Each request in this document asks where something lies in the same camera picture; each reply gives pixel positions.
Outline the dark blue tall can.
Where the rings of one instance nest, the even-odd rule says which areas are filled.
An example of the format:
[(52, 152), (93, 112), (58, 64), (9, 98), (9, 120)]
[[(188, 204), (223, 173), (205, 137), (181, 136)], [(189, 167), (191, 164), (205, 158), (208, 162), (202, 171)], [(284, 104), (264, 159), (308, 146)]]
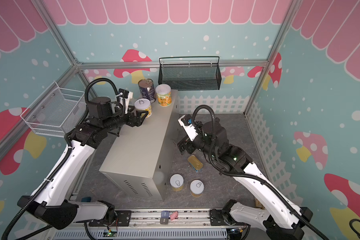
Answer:
[(151, 103), (156, 101), (154, 82), (151, 79), (142, 79), (138, 82), (142, 98), (148, 99)]

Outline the yellow can white lid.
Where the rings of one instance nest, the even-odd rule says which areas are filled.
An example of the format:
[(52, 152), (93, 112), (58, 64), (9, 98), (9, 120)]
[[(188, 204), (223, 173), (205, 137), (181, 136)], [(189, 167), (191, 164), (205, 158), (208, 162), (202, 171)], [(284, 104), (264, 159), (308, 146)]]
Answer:
[(160, 106), (167, 107), (172, 103), (171, 87), (167, 84), (160, 84), (156, 87), (157, 100)]

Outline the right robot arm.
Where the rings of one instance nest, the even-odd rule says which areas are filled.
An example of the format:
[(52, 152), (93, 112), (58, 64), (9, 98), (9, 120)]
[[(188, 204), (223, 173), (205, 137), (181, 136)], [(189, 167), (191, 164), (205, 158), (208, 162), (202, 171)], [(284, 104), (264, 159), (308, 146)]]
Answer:
[(244, 223), (263, 230), (272, 240), (301, 240), (307, 227), (327, 239), (310, 223), (313, 213), (309, 208), (299, 207), (285, 197), (243, 149), (230, 144), (226, 129), (211, 107), (200, 105), (178, 122), (187, 134), (178, 142), (181, 153), (199, 150), (220, 175), (235, 179), (264, 206), (261, 210), (230, 200), (222, 210), (228, 225)]

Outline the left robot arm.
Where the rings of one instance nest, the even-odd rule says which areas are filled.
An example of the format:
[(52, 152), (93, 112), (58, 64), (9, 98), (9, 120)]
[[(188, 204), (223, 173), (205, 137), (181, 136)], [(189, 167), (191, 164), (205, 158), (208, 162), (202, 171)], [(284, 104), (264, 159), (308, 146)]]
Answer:
[[(117, 99), (115, 102), (107, 97), (89, 99), (89, 91), (100, 82), (111, 85)], [(108, 134), (113, 130), (119, 131), (123, 125), (139, 127), (148, 117), (148, 111), (136, 110), (128, 105), (129, 95), (129, 91), (117, 89), (114, 82), (107, 78), (98, 78), (87, 85), (83, 94), (85, 112), (74, 129), (64, 135), (67, 143), (64, 152), (39, 187), (30, 196), (19, 199), (21, 209), (4, 230), (3, 240), (8, 239), (25, 212), (47, 226), (23, 236), (24, 240), (51, 228), (62, 230), (72, 223), (83, 223), (87, 229), (91, 221), (107, 227), (117, 222), (114, 205), (106, 201), (74, 203), (66, 199), (66, 194), (83, 165)]]

